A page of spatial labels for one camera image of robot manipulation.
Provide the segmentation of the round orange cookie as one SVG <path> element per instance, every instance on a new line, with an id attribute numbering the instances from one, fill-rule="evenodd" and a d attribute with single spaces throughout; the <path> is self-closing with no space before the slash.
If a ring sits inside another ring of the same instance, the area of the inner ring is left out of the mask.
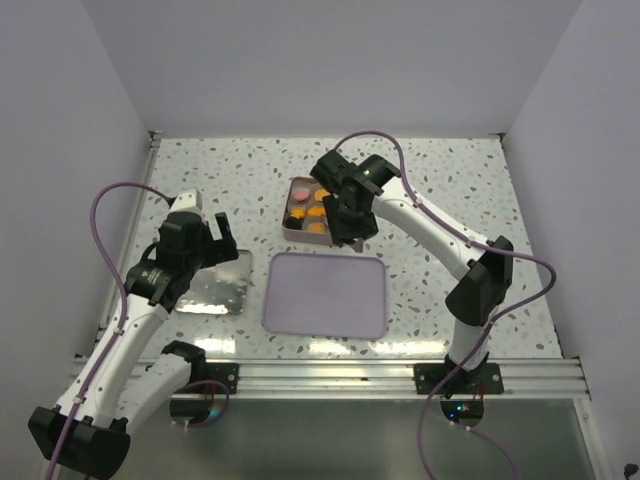
<path id="1" fill-rule="evenodd" d="M 317 202 L 322 202 L 330 193 L 325 189 L 318 189 L 314 192 L 313 198 Z"/>

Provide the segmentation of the black sandwich cookie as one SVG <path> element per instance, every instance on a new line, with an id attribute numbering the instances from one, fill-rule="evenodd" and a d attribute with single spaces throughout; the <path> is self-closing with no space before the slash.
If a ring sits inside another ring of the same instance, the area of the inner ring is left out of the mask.
<path id="1" fill-rule="evenodd" d="M 301 230 L 302 225 L 303 221 L 293 216 L 288 217 L 284 222 L 284 226 L 290 230 Z"/>

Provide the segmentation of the orange flower cookie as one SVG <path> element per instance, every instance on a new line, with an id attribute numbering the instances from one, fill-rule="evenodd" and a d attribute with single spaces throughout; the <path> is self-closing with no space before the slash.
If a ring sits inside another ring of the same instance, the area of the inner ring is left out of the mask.
<path id="1" fill-rule="evenodd" d="M 321 222 L 315 222 L 315 223 L 309 224 L 306 230 L 314 234 L 325 234 L 326 226 Z"/>

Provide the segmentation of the silver tin lid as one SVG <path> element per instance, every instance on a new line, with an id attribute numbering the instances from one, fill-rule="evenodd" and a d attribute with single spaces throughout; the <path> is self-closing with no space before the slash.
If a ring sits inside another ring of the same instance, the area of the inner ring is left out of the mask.
<path id="1" fill-rule="evenodd" d="M 238 315 L 243 312 L 253 255 L 239 250 L 236 260 L 199 270 L 175 310 L 185 314 Z"/>

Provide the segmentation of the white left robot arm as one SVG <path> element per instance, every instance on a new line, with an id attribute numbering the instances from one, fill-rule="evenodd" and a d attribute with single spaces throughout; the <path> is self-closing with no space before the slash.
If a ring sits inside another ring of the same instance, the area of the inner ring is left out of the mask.
<path id="1" fill-rule="evenodd" d="M 54 407 L 38 407 L 28 428 L 50 467 L 110 479 L 130 450 L 134 430 L 173 393 L 227 385 L 210 377 L 203 349 L 172 341 L 132 388 L 126 386 L 147 343 L 190 288 L 196 273 L 238 258 L 224 213 L 214 238 L 201 214 L 168 214 L 158 241 L 126 275 L 121 316 L 111 323 L 75 382 Z"/>

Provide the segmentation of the pink round cookie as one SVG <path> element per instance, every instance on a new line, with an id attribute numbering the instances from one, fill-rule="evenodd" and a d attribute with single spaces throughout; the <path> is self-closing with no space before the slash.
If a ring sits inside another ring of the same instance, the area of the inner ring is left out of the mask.
<path id="1" fill-rule="evenodd" d="M 310 197 L 310 192 L 308 190 L 297 190 L 293 194 L 293 199 L 297 202 L 304 202 L 308 200 Z"/>

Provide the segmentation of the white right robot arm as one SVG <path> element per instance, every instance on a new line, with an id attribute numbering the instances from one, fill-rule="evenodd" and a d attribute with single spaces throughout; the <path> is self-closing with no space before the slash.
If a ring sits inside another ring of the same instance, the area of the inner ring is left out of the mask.
<path id="1" fill-rule="evenodd" d="M 454 317 L 454 334 L 441 367 L 425 376 L 445 395 L 475 394 L 491 376 L 484 328 L 512 284 L 512 243 L 503 236 L 480 238 L 475 246 L 457 238 L 452 221 L 436 221 L 424 212 L 425 199 L 413 191 L 401 170 L 379 155 L 360 164 L 331 150 L 313 166 L 311 176 L 328 196 L 323 200 L 334 245 L 365 241 L 384 219 L 434 255 L 456 280 L 445 299 Z"/>

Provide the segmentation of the orange fish cookie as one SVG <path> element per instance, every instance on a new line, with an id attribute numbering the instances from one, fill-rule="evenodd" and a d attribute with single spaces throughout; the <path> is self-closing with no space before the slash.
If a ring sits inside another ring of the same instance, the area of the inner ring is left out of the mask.
<path id="1" fill-rule="evenodd" d="M 326 211 L 323 207 L 316 206 L 307 210 L 307 216 L 311 218 L 321 218 L 326 216 Z"/>
<path id="2" fill-rule="evenodd" d="M 289 216 L 297 220 L 304 220 L 306 217 L 306 211 L 302 208 L 296 208 L 290 212 Z"/>

